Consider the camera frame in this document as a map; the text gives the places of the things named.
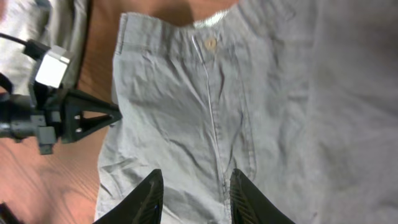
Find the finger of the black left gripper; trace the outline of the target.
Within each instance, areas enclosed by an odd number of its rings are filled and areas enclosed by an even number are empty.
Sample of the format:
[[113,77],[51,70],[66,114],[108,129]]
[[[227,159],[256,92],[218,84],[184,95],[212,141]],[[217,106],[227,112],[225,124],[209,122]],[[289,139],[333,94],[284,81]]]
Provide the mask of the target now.
[[122,119],[119,107],[80,90],[69,90],[62,101],[63,143],[77,142]]

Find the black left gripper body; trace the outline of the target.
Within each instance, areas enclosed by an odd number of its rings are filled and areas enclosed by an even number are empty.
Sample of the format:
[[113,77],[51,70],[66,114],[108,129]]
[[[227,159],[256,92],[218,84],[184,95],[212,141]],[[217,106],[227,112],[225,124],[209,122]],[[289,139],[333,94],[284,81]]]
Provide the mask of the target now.
[[60,137],[61,123],[59,111],[33,108],[29,96],[1,93],[2,138],[21,143],[35,137],[40,154],[49,155]]

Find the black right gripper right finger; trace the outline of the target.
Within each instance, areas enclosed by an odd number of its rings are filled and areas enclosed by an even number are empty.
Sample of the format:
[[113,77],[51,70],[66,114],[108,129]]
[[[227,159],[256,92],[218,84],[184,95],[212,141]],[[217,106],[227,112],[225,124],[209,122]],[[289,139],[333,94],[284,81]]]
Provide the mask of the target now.
[[232,224],[294,224],[239,169],[230,178]]

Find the grey shorts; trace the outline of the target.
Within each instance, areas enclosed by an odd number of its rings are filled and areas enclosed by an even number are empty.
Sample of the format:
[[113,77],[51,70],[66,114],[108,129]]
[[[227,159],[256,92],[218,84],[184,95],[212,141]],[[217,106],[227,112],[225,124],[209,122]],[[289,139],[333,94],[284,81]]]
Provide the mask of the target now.
[[396,1],[124,12],[113,100],[96,218],[160,169],[163,223],[229,223],[240,169],[295,223],[397,222]]

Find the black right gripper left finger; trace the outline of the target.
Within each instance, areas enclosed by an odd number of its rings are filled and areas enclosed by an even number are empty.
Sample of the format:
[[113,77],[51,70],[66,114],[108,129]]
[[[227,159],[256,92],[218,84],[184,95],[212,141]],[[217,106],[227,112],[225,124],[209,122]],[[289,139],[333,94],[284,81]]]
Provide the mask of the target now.
[[163,199],[162,171],[154,169],[125,199],[94,224],[160,224]]

